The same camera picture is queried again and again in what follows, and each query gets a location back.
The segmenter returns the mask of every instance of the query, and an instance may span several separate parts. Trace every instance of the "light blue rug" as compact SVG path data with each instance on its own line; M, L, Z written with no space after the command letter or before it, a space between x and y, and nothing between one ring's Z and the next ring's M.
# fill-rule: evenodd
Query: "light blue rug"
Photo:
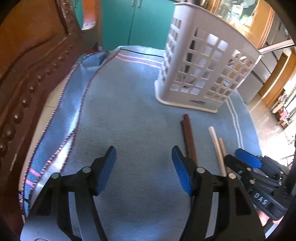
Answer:
M75 135L75 144L63 175L89 166L113 145L117 151L114 169L105 191L94 198L107 238L179 240L189 214L189 197L179 183L171 149L178 145L185 154L180 125L183 115L187 113L191 119L199 165L216 175L220 171L208 127L214 126L223 138L228 154L243 148L261 155L255 127L238 93L216 114L158 103L154 81L162 50L128 46L107 55L91 55L73 72L31 165L46 163L70 134ZM26 198L30 189L25 184ZM209 234L214 225L211 221Z

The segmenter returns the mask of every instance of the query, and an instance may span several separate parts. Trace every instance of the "brown wooden stick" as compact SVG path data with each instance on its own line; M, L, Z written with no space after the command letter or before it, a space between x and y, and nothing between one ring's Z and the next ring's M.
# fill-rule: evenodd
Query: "brown wooden stick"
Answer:
M225 149L225 146L224 146L224 142L223 142L223 139L221 137L218 138L218 141L219 141L219 145L220 145L220 148L221 148L221 151L222 151L222 155L223 155L223 158L227 155L226 154L226 149ZM230 173L230 169L228 166L225 166L225 169L226 169L226 173Z
M184 142L186 146L187 157L192 159L197 166L196 151L195 151L190 119L187 114L185 114L183 117L184 119L181 121L181 125L183 129L183 136L184 136Z

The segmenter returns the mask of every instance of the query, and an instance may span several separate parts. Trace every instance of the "tiled floor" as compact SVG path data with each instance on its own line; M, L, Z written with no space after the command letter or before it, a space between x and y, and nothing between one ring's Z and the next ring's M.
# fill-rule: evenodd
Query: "tiled floor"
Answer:
M295 152L294 145L288 143L288 140L292 140L295 136L295 122L285 130L277 126L274 114L266 108L258 94L247 105L247 108L257 131L262 155L269 156L283 165L287 164L286 161L280 161L280 159Z

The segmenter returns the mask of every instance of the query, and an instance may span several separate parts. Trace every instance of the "plastic basket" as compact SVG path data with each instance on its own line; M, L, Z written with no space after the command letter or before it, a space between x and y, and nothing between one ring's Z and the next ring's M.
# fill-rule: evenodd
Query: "plastic basket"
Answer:
M165 105L216 113L260 58L258 49L219 17L177 3L155 96Z

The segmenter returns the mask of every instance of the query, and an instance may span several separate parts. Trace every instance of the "carved wooden panel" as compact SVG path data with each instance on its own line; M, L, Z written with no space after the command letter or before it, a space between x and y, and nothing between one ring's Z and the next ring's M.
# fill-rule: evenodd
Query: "carved wooden panel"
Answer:
M18 182L34 130L85 49L70 0L21 0L0 33L0 215L19 235Z

